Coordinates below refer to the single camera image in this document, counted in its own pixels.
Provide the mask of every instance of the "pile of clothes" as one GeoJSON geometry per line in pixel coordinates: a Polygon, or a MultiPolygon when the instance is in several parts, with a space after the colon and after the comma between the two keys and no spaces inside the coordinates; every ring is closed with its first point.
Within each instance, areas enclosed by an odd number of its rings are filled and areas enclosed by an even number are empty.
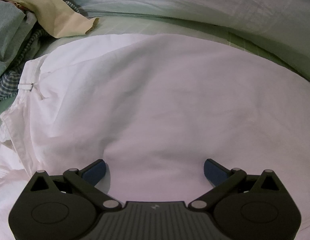
{"type": "Polygon", "coordinates": [[[84,35],[98,19],[86,19],[63,0],[0,0],[0,100],[13,97],[28,60],[43,37],[84,35]]]}

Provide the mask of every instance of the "pillow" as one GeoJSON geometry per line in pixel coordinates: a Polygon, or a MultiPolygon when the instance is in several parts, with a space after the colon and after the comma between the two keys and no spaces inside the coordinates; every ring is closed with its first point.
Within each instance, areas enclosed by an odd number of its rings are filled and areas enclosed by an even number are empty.
{"type": "Polygon", "coordinates": [[[91,17],[110,12],[151,14],[230,27],[310,81],[310,0],[72,1],[91,17]]]}

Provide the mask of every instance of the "checkered fabric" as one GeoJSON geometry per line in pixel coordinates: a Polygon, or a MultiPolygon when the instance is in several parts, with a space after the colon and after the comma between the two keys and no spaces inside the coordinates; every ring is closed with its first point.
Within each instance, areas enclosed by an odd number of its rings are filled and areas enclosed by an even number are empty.
{"type": "MultiPolygon", "coordinates": [[[[69,1],[65,2],[73,11],[79,13],[78,8],[69,1]]],[[[25,55],[29,52],[33,42],[37,42],[40,37],[49,36],[49,34],[39,25],[33,29],[28,42],[12,62],[12,65],[0,76],[0,100],[8,99],[18,93],[18,84],[23,72],[24,64],[21,64],[25,55]]]]}

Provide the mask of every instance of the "white cloth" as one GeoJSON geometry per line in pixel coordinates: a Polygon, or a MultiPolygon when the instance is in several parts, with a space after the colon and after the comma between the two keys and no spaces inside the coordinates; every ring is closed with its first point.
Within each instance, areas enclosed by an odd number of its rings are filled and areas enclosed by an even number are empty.
{"type": "Polygon", "coordinates": [[[212,188],[207,158],[273,169],[310,226],[310,83],[284,67],[182,35],[103,35],[29,61],[21,83],[1,115],[0,239],[36,170],[98,158],[122,202],[190,202],[212,188]]]}

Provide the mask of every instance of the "logo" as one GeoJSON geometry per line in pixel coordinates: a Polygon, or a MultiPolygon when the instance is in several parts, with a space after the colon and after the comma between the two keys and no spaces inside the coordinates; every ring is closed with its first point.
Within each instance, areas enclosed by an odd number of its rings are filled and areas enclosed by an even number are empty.
{"type": "Polygon", "coordinates": [[[156,210],[157,208],[159,208],[159,205],[156,204],[156,205],[154,205],[154,206],[151,206],[151,208],[154,209],[154,210],[156,210]]]}

